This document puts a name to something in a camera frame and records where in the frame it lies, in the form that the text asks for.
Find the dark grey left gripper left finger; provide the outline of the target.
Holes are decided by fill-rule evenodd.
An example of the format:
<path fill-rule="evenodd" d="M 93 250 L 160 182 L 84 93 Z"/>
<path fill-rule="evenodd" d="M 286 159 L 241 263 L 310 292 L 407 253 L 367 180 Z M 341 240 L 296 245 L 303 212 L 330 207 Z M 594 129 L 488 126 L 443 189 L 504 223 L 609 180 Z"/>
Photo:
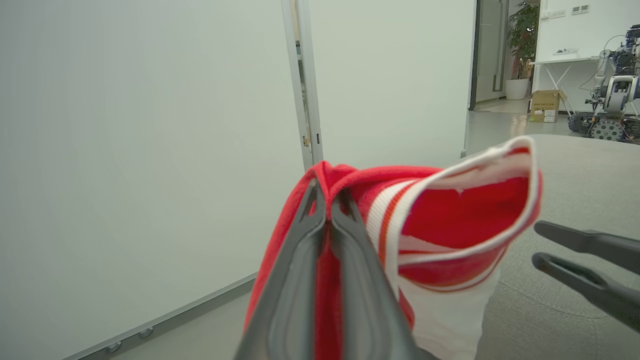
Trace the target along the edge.
<path fill-rule="evenodd" d="M 326 200 L 309 183 L 234 360 L 314 360 L 317 261 L 325 237 Z"/>

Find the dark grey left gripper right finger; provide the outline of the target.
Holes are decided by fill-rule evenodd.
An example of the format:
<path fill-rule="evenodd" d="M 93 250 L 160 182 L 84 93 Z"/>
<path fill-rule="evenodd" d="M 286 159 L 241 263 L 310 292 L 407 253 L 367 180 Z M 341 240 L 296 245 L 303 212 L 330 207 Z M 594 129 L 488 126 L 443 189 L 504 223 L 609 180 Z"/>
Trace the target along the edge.
<path fill-rule="evenodd" d="M 340 266 L 342 360 L 426 360 L 416 344 L 349 190 L 331 205 Z"/>

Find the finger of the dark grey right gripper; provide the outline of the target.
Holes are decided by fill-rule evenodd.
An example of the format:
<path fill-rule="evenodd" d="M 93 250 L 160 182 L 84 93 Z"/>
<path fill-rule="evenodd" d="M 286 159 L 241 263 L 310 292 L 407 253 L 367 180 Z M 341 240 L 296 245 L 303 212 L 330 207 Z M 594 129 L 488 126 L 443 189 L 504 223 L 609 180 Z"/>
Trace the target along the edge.
<path fill-rule="evenodd" d="M 534 231 L 576 253 L 594 255 L 640 275 L 640 240 L 605 232 L 578 230 L 544 220 L 534 224 Z"/>
<path fill-rule="evenodd" d="M 531 262 L 538 271 L 578 292 L 588 303 L 640 333 L 640 291 L 549 253 L 535 253 Z"/>

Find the red and white garment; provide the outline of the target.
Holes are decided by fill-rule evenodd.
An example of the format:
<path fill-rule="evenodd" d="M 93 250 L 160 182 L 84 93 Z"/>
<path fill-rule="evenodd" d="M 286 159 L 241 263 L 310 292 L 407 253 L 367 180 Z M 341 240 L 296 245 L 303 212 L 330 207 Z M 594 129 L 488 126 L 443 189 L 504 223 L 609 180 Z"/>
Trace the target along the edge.
<path fill-rule="evenodd" d="M 312 166 L 286 199 L 254 282 L 249 326 L 304 192 L 330 206 L 350 191 L 418 346 L 439 360 L 475 360 L 509 246 L 540 210 L 534 139 L 519 136 L 446 169 Z"/>

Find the cardboard box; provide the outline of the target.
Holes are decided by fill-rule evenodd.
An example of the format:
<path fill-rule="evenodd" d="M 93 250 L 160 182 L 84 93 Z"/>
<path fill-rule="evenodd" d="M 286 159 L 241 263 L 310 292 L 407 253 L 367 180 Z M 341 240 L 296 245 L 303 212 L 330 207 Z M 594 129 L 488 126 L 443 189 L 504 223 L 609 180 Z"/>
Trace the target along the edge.
<path fill-rule="evenodd" d="M 555 123 L 560 104 L 566 100 L 562 89 L 540 89 L 532 93 L 528 120 L 531 123 Z"/>

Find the white folding table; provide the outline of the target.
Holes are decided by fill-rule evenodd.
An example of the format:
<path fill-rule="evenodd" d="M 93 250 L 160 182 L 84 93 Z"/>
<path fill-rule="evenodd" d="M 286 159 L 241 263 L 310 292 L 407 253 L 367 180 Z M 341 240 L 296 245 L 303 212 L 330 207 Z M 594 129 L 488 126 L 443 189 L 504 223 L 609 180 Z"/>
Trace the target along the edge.
<path fill-rule="evenodd" d="M 566 98 L 558 103 L 560 111 L 591 111 L 592 105 L 585 104 L 585 100 L 591 98 L 590 91 L 594 89 L 598 59 L 598 54 L 582 55 L 575 52 L 531 61 L 527 67 L 530 82 L 527 110 L 533 108 L 534 92 L 562 91 Z"/>

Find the white partition panel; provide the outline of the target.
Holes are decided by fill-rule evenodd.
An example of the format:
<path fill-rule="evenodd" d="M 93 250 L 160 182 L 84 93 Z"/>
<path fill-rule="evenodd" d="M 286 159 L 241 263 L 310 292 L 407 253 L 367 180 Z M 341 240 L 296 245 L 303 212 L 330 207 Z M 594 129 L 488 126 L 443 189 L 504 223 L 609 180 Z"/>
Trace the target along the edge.
<path fill-rule="evenodd" d="M 0 360 L 258 271 L 305 167 L 282 0 L 0 0 Z"/>
<path fill-rule="evenodd" d="M 466 148 L 476 0 L 309 0 L 328 162 L 447 167 Z"/>

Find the potted green plant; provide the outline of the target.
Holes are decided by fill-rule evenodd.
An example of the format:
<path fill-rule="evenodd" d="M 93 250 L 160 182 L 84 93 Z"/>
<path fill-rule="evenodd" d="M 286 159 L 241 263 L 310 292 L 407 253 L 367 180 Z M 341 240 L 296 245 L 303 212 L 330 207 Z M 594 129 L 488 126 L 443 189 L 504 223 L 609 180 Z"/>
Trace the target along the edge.
<path fill-rule="evenodd" d="M 512 57 L 510 79 L 505 83 L 507 100 L 523 100 L 530 94 L 535 61 L 540 0 L 513 0 L 517 9 L 508 18 L 507 40 Z"/>

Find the dark glass door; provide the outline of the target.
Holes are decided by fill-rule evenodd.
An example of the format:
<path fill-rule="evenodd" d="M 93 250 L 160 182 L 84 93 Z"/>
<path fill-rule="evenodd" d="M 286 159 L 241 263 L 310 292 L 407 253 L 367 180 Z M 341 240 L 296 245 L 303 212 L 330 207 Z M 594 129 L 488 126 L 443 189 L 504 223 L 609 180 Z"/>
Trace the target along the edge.
<path fill-rule="evenodd" d="M 505 54 L 510 0 L 477 0 L 470 110 L 505 95 Z"/>

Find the grey metal partition post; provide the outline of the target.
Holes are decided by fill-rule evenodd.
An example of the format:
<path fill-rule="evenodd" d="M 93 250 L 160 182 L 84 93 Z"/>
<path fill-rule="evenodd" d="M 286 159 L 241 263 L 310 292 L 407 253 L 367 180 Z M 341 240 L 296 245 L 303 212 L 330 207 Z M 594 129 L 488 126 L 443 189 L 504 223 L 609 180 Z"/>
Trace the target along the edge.
<path fill-rule="evenodd" d="M 305 170 L 323 161 L 322 128 L 314 61 L 311 0 L 280 0 Z"/>

